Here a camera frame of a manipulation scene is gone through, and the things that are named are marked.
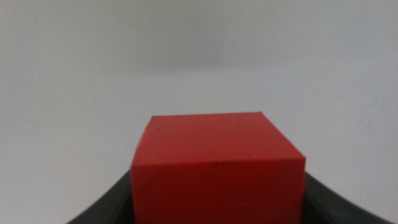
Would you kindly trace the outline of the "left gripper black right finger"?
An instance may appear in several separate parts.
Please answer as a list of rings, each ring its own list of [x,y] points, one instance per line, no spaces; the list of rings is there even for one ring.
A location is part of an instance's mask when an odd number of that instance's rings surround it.
[[[392,224],[340,196],[309,173],[305,176],[303,222]]]

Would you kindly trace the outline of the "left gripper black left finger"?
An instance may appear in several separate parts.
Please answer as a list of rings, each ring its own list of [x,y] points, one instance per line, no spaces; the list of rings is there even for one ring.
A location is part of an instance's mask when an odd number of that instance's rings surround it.
[[[128,170],[103,196],[67,224],[133,224],[131,176]]]

